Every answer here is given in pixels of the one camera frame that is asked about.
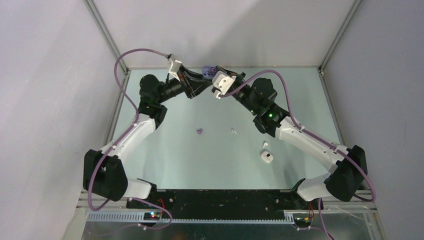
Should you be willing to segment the purple charging case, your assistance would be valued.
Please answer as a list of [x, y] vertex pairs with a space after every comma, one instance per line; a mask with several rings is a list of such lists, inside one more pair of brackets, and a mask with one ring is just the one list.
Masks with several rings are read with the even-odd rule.
[[212, 80], [217, 74], [217, 69], [214, 66], [204, 66], [201, 69], [202, 76], [207, 80]]

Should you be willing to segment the white charging case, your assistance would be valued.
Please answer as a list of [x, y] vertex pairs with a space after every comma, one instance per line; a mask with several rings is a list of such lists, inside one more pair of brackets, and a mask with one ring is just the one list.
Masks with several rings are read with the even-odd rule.
[[265, 163], [267, 163], [267, 164], [269, 164], [269, 163], [271, 163], [273, 160], [274, 160], [274, 156], [270, 153], [270, 152], [268, 152], [268, 151], [263, 151], [261, 154], [260, 154], [260, 158], [265, 162]]

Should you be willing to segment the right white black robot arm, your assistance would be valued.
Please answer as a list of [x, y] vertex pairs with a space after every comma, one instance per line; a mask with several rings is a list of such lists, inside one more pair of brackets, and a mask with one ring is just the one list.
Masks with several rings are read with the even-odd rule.
[[273, 73], [285, 83], [281, 74], [267, 69], [245, 80], [245, 74], [214, 67], [212, 85], [216, 98], [233, 97], [254, 116], [258, 131], [285, 141], [315, 158], [327, 171], [312, 179], [305, 179], [291, 194], [291, 204], [304, 209], [312, 200], [332, 196], [342, 202], [356, 197], [368, 174], [365, 150], [358, 145], [349, 148], [330, 141], [297, 121], [288, 103], [288, 110], [280, 107], [275, 99], [278, 92], [263, 74]]

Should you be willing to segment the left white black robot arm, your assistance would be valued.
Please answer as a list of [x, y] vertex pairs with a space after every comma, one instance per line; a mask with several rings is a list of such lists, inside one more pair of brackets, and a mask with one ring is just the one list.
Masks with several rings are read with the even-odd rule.
[[158, 194], [152, 191], [154, 185], [139, 178], [129, 178], [125, 162], [164, 121], [168, 110], [163, 105], [165, 101], [182, 93], [189, 98], [199, 95], [212, 85], [217, 71], [214, 66], [205, 66], [197, 73], [180, 66], [176, 76], [166, 80], [159, 80], [153, 74], [143, 76], [139, 81], [139, 105], [127, 129], [100, 150], [86, 152], [83, 188], [109, 201], [138, 198], [145, 208], [156, 206]]

